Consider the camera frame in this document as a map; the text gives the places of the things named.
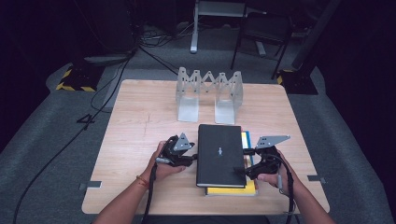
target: metal stand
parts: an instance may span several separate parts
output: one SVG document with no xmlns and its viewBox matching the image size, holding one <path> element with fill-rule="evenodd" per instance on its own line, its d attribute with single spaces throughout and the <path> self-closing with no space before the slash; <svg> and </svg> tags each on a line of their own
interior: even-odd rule
<svg viewBox="0 0 396 224">
<path fill-rule="evenodd" d="M 220 73 L 219 77 L 214 79 L 210 71 L 201 77 L 199 70 L 194 70 L 189 77 L 186 68 L 180 67 L 176 89 L 177 120 L 198 121 L 201 88 L 206 92 L 216 88 L 215 122 L 235 124 L 238 108 L 243 102 L 241 72 L 235 72 L 230 80 L 225 73 Z"/>
</svg>

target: black cable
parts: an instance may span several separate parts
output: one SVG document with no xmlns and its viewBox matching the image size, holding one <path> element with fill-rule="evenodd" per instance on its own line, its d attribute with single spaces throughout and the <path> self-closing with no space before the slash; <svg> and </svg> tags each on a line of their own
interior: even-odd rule
<svg viewBox="0 0 396 224">
<path fill-rule="evenodd" d="M 162 62 L 164 62 L 164 63 L 167 63 L 167 64 L 169 64 L 169 65 L 171 65 L 174 69 L 176 69 L 176 70 L 178 70 L 178 68 L 179 67 L 177 67 L 177 66 L 175 66 L 174 64 L 172 64 L 172 63 L 169 63 L 168 61 L 166 61 L 166 60 L 164 60 L 163 58 L 161 58 L 160 56 L 158 56 L 158 55 L 155 55 L 155 54 L 151 54 L 153 57 L 156 57 L 156 58 L 158 58 L 158 60 L 161 60 Z"/>
<path fill-rule="evenodd" d="M 128 62 L 131 60 L 131 58 L 128 59 L 128 61 L 125 63 L 125 65 L 122 67 L 121 73 L 120 73 L 120 77 L 119 80 L 116 84 L 116 87 L 119 85 L 121 77 L 122 77 L 122 73 L 125 69 L 126 64 L 128 64 Z M 41 168 L 41 170 L 35 175 L 35 177 L 30 181 L 29 185 L 26 187 L 26 189 L 24 190 L 23 194 L 21 195 L 20 199 L 18 200 L 17 203 L 17 207 L 15 208 L 14 211 L 14 219 L 13 219 L 13 224 L 17 223 L 17 217 L 18 217 L 18 212 L 20 210 L 21 207 L 21 203 L 22 200 L 24 198 L 24 196 L 26 195 L 27 191 L 29 190 L 30 187 L 32 187 L 32 185 L 35 183 L 35 181 L 38 179 L 38 177 L 44 172 L 44 170 L 70 145 L 72 144 L 72 142 L 74 140 L 76 140 L 76 138 L 88 127 L 88 125 L 93 121 L 93 119 L 96 118 L 96 116 L 100 113 L 100 111 L 107 105 L 107 103 L 110 101 L 111 97 L 114 95 L 115 91 L 117 88 L 114 89 L 113 92 L 111 92 L 111 95 L 108 97 L 108 99 L 106 100 L 106 102 L 102 105 L 102 107 L 100 108 L 99 111 L 97 111 L 88 121 L 87 123 L 70 139 L 69 142 L 67 142 L 62 148 L 61 150 L 59 150 L 55 156 L 53 156 L 44 166 L 43 168 Z"/>
<path fill-rule="evenodd" d="M 170 41 L 179 40 L 179 39 L 184 38 L 184 37 L 187 36 L 187 35 L 192 35 L 192 33 L 186 34 L 186 35 L 183 35 L 182 33 L 185 32 L 186 30 L 188 30 L 189 28 L 192 28 L 193 25 L 194 25 L 194 23 L 191 23 L 191 24 L 189 24 L 187 27 L 180 29 L 180 31 L 177 31 L 177 37 L 170 36 L 170 35 L 157 35 L 157 32 L 156 32 L 155 30 L 146 31 L 146 32 L 149 32 L 149 35 L 148 35 L 148 36 L 145 36 L 145 34 L 143 34 L 143 40 L 150 39 L 150 38 L 152 39 L 152 38 L 154 38 L 154 37 L 159 37 L 158 40 L 157 40 L 157 43 L 149 44 L 149 43 L 146 43 L 146 42 L 142 42 L 142 41 L 141 41 L 140 45 L 141 45 L 141 46 L 144 46 L 144 47 L 146 47 L 146 48 L 162 47 L 162 46 L 166 45 L 167 43 L 169 43 Z"/>
<path fill-rule="evenodd" d="M 298 216 L 294 215 L 294 217 L 296 218 L 297 224 L 300 224 L 300 219 L 298 218 Z"/>
<path fill-rule="evenodd" d="M 169 144 L 173 140 L 175 140 L 175 136 L 172 136 L 168 140 L 166 140 L 165 144 L 163 145 L 163 148 L 161 149 L 159 156 L 163 154 L 163 151 L 165 148 L 169 148 Z M 158 164 L 155 161 L 154 165 L 151 168 L 151 173 L 149 175 L 148 202 L 146 204 L 145 214 L 142 217 L 142 222 L 141 222 L 142 224 L 147 224 L 147 222 L 148 222 L 149 207 L 151 205 L 152 191 L 154 191 L 154 180 L 156 179 L 157 167 L 158 167 Z"/>
<path fill-rule="evenodd" d="M 101 111 L 101 112 L 103 112 L 103 113 L 111 113 L 111 111 L 104 111 L 104 110 L 101 110 L 100 108 L 97 108 L 96 106 L 94 106 L 93 105 L 93 99 L 96 97 L 96 95 L 100 92 L 100 91 L 102 91 L 106 86 L 108 86 L 114 79 L 116 79 L 116 77 L 119 75 L 119 70 L 120 70 L 120 68 L 122 67 L 122 64 L 119 66 L 119 68 L 117 69 L 117 73 L 116 73 L 116 75 L 113 77 L 113 78 L 111 78 L 108 82 L 107 82 L 107 84 L 104 86 L 104 87 L 102 87 L 99 91 L 97 91 L 96 92 L 96 94 L 91 98 L 91 107 L 93 108 L 93 109 L 95 109 L 96 111 Z"/>
<path fill-rule="evenodd" d="M 292 214 L 293 214 L 293 207 L 294 207 L 294 193 L 293 193 L 293 176 L 291 174 L 291 171 L 289 169 L 289 166 L 282 160 L 282 158 L 272 155 L 272 154 L 264 154 L 264 158 L 275 158 L 278 161 L 280 161 L 286 168 L 286 175 L 288 176 L 288 189 L 289 189 L 289 212 L 288 212 L 288 218 L 286 220 L 286 223 L 289 224 L 291 222 Z"/>
<path fill-rule="evenodd" d="M 145 31 L 142 34 L 142 38 L 140 39 L 140 45 L 147 47 L 147 48 L 155 48 L 155 47 L 162 47 L 165 44 L 169 43 L 171 40 L 173 40 L 174 38 L 170 35 L 158 35 L 157 31 L 155 30 L 148 30 Z M 147 40 L 153 40 L 153 39 L 157 39 L 156 43 L 147 43 Z"/>
<path fill-rule="evenodd" d="M 105 61 L 101 61 L 101 62 L 90 62 L 87 59 L 85 59 L 85 60 L 88 63 L 93 64 L 94 66 L 111 66 L 111 65 L 115 65 L 115 64 L 126 62 L 130 57 L 132 57 L 133 54 L 134 54 L 134 52 L 125 54 L 120 59 L 105 60 Z"/>
<path fill-rule="evenodd" d="M 175 72 L 174 70 L 172 70 L 172 68 L 170 68 L 168 65 L 166 65 L 165 63 L 161 62 L 160 60 L 158 60 L 156 57 L 154 57 L 152 54 L 148 53 L 145 49 L 143 49 L 142 47 L 139 47 L 141 50 L 143 50 L 143 52 L 147 53 L 148 56 L 150 56 L 151 58 L 153 58 L 155 61 L 159 62 L 160 64 L 162 64 L 163 66 L 165 66 L 167 69 L 169 69 L 169 71 L 173 72 L 175 75 L 178 76 L 178 73 Z"/>
</svg>

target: book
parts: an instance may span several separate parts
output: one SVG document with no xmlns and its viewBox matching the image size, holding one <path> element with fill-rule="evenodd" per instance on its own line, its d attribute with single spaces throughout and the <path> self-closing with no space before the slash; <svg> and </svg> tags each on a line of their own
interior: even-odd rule
<svg viewBox="0 0 396 224">
<path fill-rule="evenodd" d="M 200 124 L 198 187 L 244 188 L 247 184 L 240 126 Z"/>
<path fill-rule="evenodd" d="M 242 135 L 242 147 L 250 148 L 250 137 L 249 132 L 244 131 L 241 133 Z M 245 156 L 245 167 L 250 167 L 253 162 L 253 157 L 246 155 Z M 206 188 L 205 196 L 215 196 L 215 195 L 223 195 L 223 196 L 255 196 L 258 193 L 258 185 L 256 180 L 251 180 L 247 177 L 247 185 L 242 189 L 235 188 Z"/>
</svg>

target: gray carpet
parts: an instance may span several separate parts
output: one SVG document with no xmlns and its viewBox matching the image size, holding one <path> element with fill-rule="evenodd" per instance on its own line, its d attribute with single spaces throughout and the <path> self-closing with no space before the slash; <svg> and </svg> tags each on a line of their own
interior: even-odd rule
<svg viewBox="0 0 396 224">
<path fill-rule="evenodd" d="M 189 52 L 190 37 L 146 50 L 171 63 L 173 69 L 184 66 L 190 70 L 231 74 L 235 37 L 236 31 L 227 28 L 205 30 L 200 33 L 197 54 Z M 244 51 L 250 51 L 254 45 L 244 46 Z M 291 43 L 281 68 L 290 68 L 300 46 L 299 41 Z M 91 104 L 102 106 L 115 88 L 116 79 L 107 83 L 116 75 L 119 65 L 106 68 L 98 86 L 103 89 L 99 92 L 56 91 L 68 65 L 48 78 L 50 95 L 0 154 L 0 223 L 12 223 L 17 202 L 29 182 L 83 127 L 76 121 L 96 113 Z M 246 83 L 276 84 L 270 79 L 274 67 L 275 62 L 246 53 L 238 53 L 235 64 L 235 70 L 242 72 Z M 127 77 L 176 79 L 175 74 L 141 50 L 126 66 L 123 78 Z M 394 223 L 383 186 L 326 96 L 319 70 L 311 77 L 319 95 L 289 95 L 289 98 L 318 174 L 326 180 L 323 188 L 331 216 L 337 223 Z M 94 219 L 81 211 L 84 191 L 79 185 L 90 180 L 109 118 L 109 113 L 100 113 L 95 123 L 47 167 L 23 199 L 17 223 L 90 223 Z M 269 218 L 272 223 L 286 220 L 285 216 Z"/>
</svg>

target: bracelet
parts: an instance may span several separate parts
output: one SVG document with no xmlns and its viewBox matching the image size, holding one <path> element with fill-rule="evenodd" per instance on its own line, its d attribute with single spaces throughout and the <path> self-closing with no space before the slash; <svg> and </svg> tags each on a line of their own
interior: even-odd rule
<svg viewBox="0 0 396 224">
<path fill-rule="evenodd" d="M 139 182 L 140 185 L 145 186 L 147 189 L 149 189 L 149 182 L 147 180 L 145 180 L 142 176 L 137 175 L 136 179 L 139 179 L 141 181 L 143 181 L 143 184 Z"/>
</svg>

